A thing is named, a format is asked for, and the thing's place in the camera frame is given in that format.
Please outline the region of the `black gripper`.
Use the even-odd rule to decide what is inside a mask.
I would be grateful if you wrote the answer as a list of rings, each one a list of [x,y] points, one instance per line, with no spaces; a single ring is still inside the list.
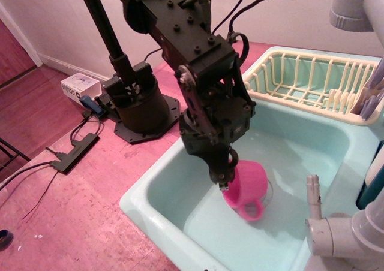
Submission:
[[[249,129],[255,103],[240,82],[218,82],[202,93],[193,85],[181,90],[187,109],[179,127],[187,153],[204,160],[211,181],[228,190],[239,161],[230,144]]]

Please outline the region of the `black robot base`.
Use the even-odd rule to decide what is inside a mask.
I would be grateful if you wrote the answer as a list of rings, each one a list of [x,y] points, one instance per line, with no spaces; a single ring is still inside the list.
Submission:
[[[101,0],[84,0],[109,52],[115,75],[103,83],[117,115],[114,132],[129,144],[161,138],[179,119],[179,101],[161,93],[149,63],[131,65]]]

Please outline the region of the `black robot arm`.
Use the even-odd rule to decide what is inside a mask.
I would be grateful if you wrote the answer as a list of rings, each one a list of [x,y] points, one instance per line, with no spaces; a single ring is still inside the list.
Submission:
[[[211,0],[120,0],[134,31],[150,35],[172,68],[187,108],[179,130],[187,153],[208,165],[227,190],[238,154],[231,147],[250,127],[255,102],[241,76],[242,59],[211,32]]]

